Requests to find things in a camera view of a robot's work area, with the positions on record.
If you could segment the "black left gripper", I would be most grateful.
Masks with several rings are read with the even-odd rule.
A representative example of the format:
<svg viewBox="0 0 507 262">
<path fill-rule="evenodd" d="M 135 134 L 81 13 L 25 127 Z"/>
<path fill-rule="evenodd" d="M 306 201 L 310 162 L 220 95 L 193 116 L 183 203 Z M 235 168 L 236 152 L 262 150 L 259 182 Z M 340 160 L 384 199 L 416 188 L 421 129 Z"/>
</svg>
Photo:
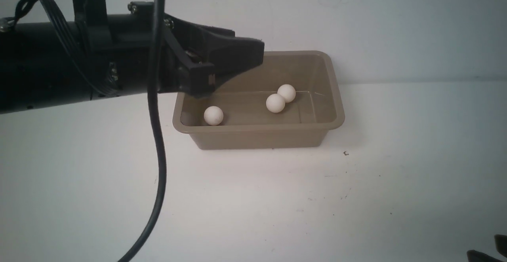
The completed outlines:
<svg viewBox="0 0 507 262">
<path fill-rule="evenodd" d="M 225 28 L 200 25 L 203 47 L 192 58 L 179 44 L 164 15 L 153 15 L 154 90 L 157 93 L 182 92 L 203 98 L 232 78 L 261 65 L 265 43 L 248 37 L 237 37 Z"/>
</svg>

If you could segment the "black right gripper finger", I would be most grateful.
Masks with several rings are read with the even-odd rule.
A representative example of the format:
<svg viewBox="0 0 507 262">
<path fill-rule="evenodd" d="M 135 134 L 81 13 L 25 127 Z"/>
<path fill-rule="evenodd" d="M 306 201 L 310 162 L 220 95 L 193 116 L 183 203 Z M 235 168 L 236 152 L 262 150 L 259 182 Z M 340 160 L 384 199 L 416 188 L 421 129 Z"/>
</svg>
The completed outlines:
<svg viewBox="0 0 507 262">
<path fill-rule="evenodd" d="M 468 262 L 502 262 L 480 251 L 467 251 Z"/>
<path fill-rule="evenodd" d="M 507 258 L 507 235 L 496 234 L 494 236 L 496 251 Z"/>
</svg>

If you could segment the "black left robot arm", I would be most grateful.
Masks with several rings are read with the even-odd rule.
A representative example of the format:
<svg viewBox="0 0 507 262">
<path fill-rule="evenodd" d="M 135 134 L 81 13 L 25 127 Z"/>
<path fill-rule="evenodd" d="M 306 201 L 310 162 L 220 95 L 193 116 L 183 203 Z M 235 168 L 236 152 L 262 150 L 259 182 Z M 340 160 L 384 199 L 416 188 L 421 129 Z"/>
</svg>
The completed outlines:
<svg viewBox="0 0 507 262">
<path fill-rule="evenodd" d="M 197 98 L 263 63 L 264 42 L 237 37 L 229 29 L 198 25 L 165 15 L 158 66 L 158 93 Z M 112 42 L 85 52 L 87 78 L 114 92 L 99 93 L 65 53 L 50 23 L 22 23 L 1 34 L 1 113 L 95 101 L 147 92 L 152 17 L 109 15 Z"/>
</svg>

